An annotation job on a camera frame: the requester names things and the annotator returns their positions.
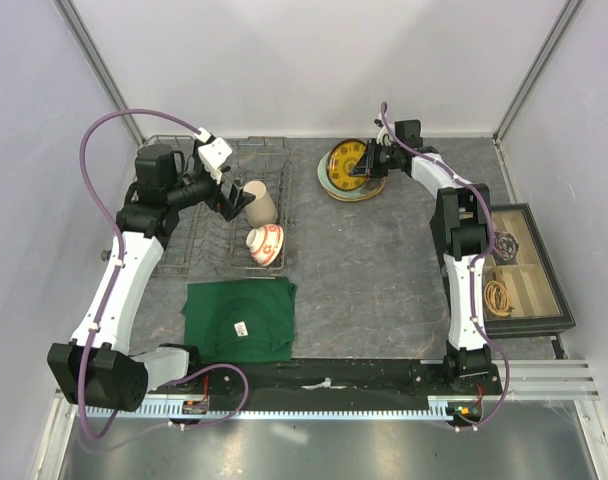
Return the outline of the mint green flower plate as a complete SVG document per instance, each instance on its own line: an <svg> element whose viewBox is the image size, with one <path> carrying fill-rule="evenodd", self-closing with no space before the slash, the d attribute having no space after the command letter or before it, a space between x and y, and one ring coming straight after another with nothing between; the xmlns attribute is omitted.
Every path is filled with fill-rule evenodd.
<svg viewBox="0 0 608 480"><path fill-rule="evenodd" d="M327 152L319 161L318 163L318 167L317 167L317 178L319 179L322 176L325 176L329 181L329 176L328 176L328 172L327 172L327 166L328 166L328 159L329 159L329 152Z"/></svg>

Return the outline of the yellow patterned small plate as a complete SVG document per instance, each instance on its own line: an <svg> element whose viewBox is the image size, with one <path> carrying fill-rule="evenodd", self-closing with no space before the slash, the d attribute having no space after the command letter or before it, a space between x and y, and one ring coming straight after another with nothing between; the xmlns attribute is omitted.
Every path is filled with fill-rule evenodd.
<svg viewBox="0 0 608 480"><path fill-rule="evenodd" d="M356 190L363 185L367 177L351 176L349 174L366 150L367 144L359 139L345 139L335 145L328 159L327 172L331 183L344 191Z"/></svg>

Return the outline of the beige cup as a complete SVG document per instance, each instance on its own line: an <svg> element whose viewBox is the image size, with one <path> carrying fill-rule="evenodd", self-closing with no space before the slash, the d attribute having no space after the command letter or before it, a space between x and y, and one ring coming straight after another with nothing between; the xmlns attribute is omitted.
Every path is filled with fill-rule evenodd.
<svg viewBox="0 0 608 480"><path fill-rule="evenodd" d="M249 225L259 228L267 224L274 224L278 213L267 186L261 181L253 180L247 182L243 190L245 193L255 196L254 200L245 207Z"/></svg>

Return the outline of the cream bird pattern plate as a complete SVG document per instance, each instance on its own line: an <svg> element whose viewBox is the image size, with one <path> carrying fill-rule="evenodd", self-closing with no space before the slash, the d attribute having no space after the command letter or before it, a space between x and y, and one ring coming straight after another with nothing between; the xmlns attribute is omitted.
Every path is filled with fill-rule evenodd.
<svg viewBox="0 0 608 480"><path fill-rule="evenodd" d="M334 187L325 176L320 177L318 181L329 196L342 202L359 202L368 200L378 195L386 185L385 178L368 179L356 190L343 191Z"/></svg>

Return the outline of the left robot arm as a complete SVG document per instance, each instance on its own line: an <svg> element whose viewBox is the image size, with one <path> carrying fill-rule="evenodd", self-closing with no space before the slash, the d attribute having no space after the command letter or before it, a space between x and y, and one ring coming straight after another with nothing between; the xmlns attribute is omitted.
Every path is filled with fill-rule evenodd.
<svg viewBox="0 0 608 480"><path fill-rule="evenodd" d="M114 216L116 235L95 297L71 339L51 346L47 363L65 398L80 407L132 412L145 395L171 383L192 393L203 382L194 347L163 344L130 355L133 322L145 287L161 260L181 210L205 203L225 220L252 195L233 183L222 191L231 146L221 137L196 140L191 157L166 144L145 146L135 158L135 180Z"/></svg>

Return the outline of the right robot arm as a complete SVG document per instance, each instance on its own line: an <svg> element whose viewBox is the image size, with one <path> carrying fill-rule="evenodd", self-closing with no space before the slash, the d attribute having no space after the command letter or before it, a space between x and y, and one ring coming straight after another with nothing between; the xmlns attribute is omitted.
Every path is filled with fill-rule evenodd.
<svg viewBox="0 0 608 480"><path fill-rule="evenodd" d="M439 153L424 148L418 120L389 124L379 118L375 124L377 137L350 173L384 178L400 170L434 197L430 228L450 310L441 377L449 391L465 393L492 366L483 319L483 267L493 237L488 187L464 179Z"/></svg>

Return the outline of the white red pattern bowl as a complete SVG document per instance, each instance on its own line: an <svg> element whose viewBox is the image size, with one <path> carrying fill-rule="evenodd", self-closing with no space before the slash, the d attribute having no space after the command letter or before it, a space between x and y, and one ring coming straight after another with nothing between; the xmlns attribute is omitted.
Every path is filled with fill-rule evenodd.
<svg viewBox="0 0 608 480"><path fill-rule="evenodd" d="M252 229L246 237L251 258L261 267L271 265L280 254L285 239L280 225L267 224Z"/></svg>

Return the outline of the folded green cloth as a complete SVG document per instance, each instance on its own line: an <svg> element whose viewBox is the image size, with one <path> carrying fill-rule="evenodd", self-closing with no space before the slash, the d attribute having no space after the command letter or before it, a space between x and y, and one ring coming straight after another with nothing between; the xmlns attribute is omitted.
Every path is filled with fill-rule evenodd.
<svg viewBox="0 0 608 480"><path fill-rule="evenodd" d="M297 286L286 277L190 284L183 341L205 362L288 362L296 294Z"/></svg>

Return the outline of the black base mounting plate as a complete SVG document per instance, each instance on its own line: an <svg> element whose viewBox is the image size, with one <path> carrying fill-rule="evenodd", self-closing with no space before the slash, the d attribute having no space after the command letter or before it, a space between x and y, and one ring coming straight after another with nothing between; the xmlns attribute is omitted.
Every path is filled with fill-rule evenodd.
<svg viewBox="0 0 608 480"><path fill-rule="evenodd" d="M420 409L430 396L477 398L502 393L498 369L452 379L443 364L410 359L295 359L239 363L236 373L218 368L194 380L156 389L156 394L207 394L217 410L235 408L249 385L243 409Z"/></svg>

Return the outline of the black glass lid box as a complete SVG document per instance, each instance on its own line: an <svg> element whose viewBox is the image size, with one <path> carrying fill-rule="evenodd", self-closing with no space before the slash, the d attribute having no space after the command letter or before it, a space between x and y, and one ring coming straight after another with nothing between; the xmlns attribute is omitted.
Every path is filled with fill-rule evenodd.
<svg viewBox="0 0 608 480"><path fill-rule="evenodd" d="M481 230L482 214L462 211L456 220L438 201L430 221L450 310L448 341L478 348L475 320L492 338L552 336L575 325L527 204L491 208L492 251L477 260L472 250L453 257L453 231Z"/></svg>

